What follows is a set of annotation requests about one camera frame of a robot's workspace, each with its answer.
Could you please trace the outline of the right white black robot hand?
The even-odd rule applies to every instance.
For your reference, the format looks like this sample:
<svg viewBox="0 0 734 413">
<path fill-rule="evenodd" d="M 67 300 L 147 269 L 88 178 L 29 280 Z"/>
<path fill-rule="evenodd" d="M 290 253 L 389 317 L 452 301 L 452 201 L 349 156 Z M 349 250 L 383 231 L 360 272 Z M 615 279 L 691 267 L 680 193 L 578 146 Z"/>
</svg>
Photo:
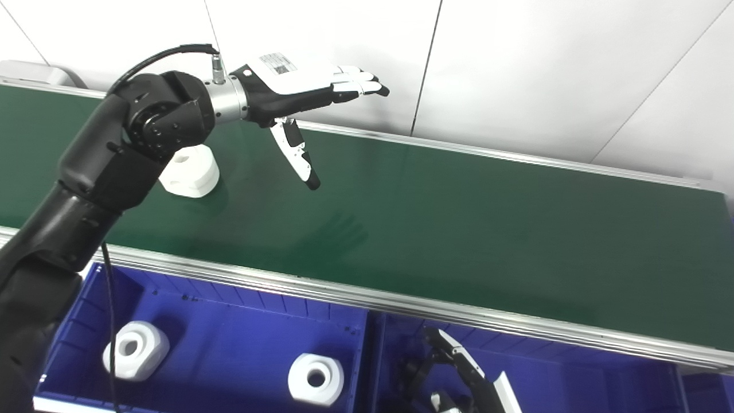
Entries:
<svg viewBox="0 0 734 413">
<path fill-rule="evenodd" d="M 430 364 L 450 364 L 456 369 L 459 378 L 470 391 L 470 402 L 465 407 L 459 405 L 443 390 L 432 392 L 430 403 L 435 412 L 521 412 L 505 372 L 490 381 L 474 356 L 458 340 L 442 329 L 424 329 L 425 342 L 431 348 Z"/>
</svg>

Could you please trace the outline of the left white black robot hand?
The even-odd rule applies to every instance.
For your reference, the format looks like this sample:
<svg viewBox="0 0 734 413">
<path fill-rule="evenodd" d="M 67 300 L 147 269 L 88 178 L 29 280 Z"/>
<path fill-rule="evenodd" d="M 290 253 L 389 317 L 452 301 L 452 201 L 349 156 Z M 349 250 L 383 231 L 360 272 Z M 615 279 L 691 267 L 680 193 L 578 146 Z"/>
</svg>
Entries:
<svg viewBox="0 0 734 413">
<path fill-rule="evenodd" d="M 376 75 L 359 67 L 317 62 L 284 52 L 255 57 L 230 74 L 244 91 L 243 119 L 270 131 L 278 149 L 309 190 L 317 190 L 322 183 L 294 115 L 362 96 L 390 94 Z"/>
</svg>

